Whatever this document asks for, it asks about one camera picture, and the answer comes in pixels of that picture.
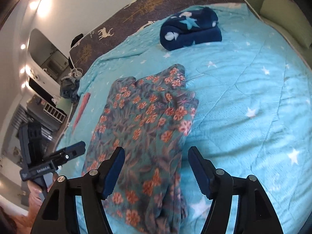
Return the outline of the person's left hand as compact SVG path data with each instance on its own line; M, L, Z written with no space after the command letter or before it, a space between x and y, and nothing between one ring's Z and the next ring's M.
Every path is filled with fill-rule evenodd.
M27 218L29 221L29 225L33 225L36 216L39 212L39 209L42 205L41 195L43 195L42 188L38 186L38 184L33 181L27 181L28 189L30 190L30 194L28 197L28 214Z

